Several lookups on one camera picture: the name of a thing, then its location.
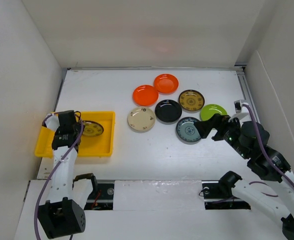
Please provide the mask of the black plate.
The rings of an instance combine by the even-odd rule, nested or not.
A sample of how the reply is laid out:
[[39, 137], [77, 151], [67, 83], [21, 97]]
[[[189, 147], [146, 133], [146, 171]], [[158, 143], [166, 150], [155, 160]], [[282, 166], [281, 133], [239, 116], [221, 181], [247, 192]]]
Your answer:
[[180, 104], [171, 99], [161, 100], [155, 107], [156, 117], [164, 123], [174, 123], [182, 115]]

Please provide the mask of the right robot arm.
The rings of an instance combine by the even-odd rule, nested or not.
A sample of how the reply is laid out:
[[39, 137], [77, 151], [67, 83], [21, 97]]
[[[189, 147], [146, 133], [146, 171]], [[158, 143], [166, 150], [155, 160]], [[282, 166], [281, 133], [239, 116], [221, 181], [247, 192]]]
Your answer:
[[279, 202], [255, 189], [239, 174], [228, 171], [218, 180], [218, 191], [224, 197], [241, 199], [280, 226], [288, 240], [294, 240], [294, 174], [284, 156], [267, 145], [270, 134], [255, 120], [243, 123], [237, 117], [215, 114], [194, 124], [201, 138], [216, 130], [214, 141], [226, 141], [247, 167], [271, 188]]

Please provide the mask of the yellow patterned plate front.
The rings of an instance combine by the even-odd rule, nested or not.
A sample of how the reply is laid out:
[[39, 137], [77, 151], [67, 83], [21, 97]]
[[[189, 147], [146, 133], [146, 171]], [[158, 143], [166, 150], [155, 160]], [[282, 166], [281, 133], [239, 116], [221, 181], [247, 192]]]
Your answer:
[[95, 121], [84, 121], [82, 135], [85, 137], [98, 137], [104, 133], [104, 127]]

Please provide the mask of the cream floral plate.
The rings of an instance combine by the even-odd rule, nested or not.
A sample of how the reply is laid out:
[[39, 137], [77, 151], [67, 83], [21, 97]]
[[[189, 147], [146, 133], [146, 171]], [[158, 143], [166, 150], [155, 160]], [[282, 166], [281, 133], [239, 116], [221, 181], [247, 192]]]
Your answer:
[[133, 130], [147, 132], [155, 125], [156, 115], [148, 107], [136, 107], [129, 112], [127, 122]]

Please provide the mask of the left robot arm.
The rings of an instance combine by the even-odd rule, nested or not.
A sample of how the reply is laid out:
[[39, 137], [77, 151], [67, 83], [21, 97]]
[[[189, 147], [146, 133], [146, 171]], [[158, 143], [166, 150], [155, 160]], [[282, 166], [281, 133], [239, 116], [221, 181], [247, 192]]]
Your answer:
[[99, 191], [93, 173], [73, 176], [85, 126], [81, 113], [74, 110], [49, 113], [42, 125], [54, 131], [53, 169], [36, 200], [35, 237], [41, 238], [42, 227], [48, 239], [72, 238], [85, 231], [87, 199], [94, 198]]

